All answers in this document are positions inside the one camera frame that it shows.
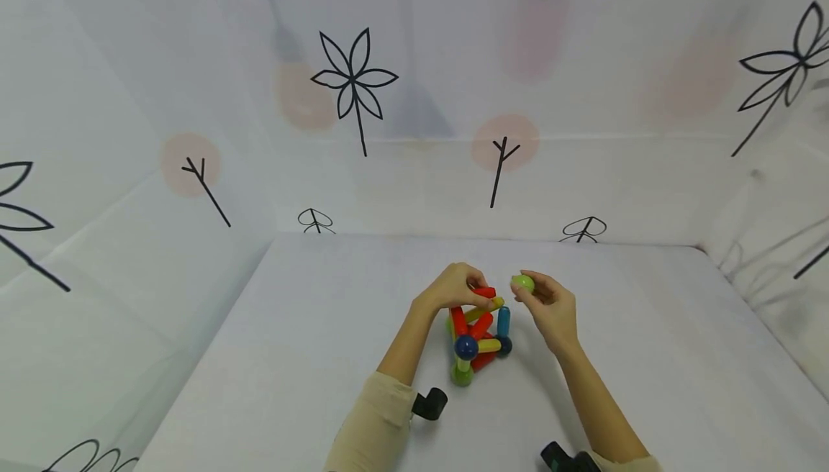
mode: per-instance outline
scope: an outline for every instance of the person's right hand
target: person's right hand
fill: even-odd
[[[510,283],[516,301],[527,305],[535,326],[557,358],[566,357],[581,348],[575,324],[575,296],[550,276],[533,271],[520,271],[533,278],[535,291]]]

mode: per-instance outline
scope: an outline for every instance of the person's left hand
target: person's left hand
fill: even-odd
[[[414,302],[432,312],[451,307],[473,304],[482,309],[491,309],[492,300],[471,291],[487,287],[484,274],[475,267],[465,263],[451,263],[440,276],[426,287]]]

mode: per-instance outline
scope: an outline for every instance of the white fabric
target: white fabric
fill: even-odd
[[[409,300],[469,260],[507,291],[549,271],[579,305],[584,347],[666,471],[823,470],[829,406],[707,256],[689,248],[280,235],[198,364],[137,471],[316,471]],[[522,305],[514,352],[468,389],[448,380],[443,316],[415,386],[400,471],[535,471],[551,440],[586,443],[554,359]]]

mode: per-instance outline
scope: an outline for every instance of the hand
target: hand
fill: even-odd
[[[471,288],[487,287],[484,274],[465,263],[451,263],[440,276],[414,300],[415,305],[436,313],[440,309],[462,307],[473,304],[484,309],[491,308],[491,299],[479,296]]]
[[[533,278],[535,291],[511,283],[509,287],[516,294],[516,301],[527,305],[533,315],[535,326],[547,343],[547,348],[558,359],[566,357],[581,348],[575,324],[575,296],[550,276],[533,271],[520,271]]]

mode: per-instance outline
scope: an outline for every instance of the navy blue ball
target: navy blue ball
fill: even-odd
[[[512,340],[509,337],[495,336],[495,339],[501,341],[501,350],[498,350],[498,357],[507,357],[509,352],[512,352]]]
[[[455,341],[455,355],[467,361],[478,357],[478,341],[470,335],[461,335]]]

